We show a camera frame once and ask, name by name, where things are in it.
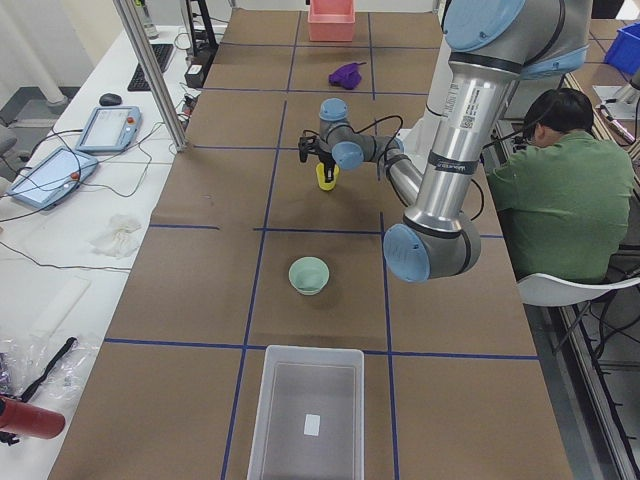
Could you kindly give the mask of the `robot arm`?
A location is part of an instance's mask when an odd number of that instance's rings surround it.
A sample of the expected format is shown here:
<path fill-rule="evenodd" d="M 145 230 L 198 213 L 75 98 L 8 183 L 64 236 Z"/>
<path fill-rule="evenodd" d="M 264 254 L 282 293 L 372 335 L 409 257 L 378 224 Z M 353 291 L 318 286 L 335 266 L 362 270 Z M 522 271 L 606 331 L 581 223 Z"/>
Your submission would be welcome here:
<path fill-rule="evenodd" d="M 586 58 L 589 1 L 452 1 L 442 18 L 452 80 L 435 137 L 419 170 L 391 136 L 356 132 L 337 98 L 319 111 L 313 146 L 321 160 L 352 170 L 373 162 L 405 205 L 383 238 L 387 266 L 422 283 L 466 272 L 481 252 L 480 235 L 462 205 L 481 152 L 522 80 L 569 73 Z"/>

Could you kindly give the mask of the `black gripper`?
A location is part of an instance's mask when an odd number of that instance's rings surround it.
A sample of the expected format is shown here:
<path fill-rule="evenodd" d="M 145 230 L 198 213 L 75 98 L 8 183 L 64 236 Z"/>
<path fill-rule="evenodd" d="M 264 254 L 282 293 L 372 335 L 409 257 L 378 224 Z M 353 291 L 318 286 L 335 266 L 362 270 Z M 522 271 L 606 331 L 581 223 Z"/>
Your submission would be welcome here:
<path fill-rule="evenodd" d="M 325 182 L 333 181 L 336 162 L 333 159 L 332 154 L 330 152 L 326 152 L 320 149 L 318 151 L 318 158 L 321 164 L 323 165 Z"/>

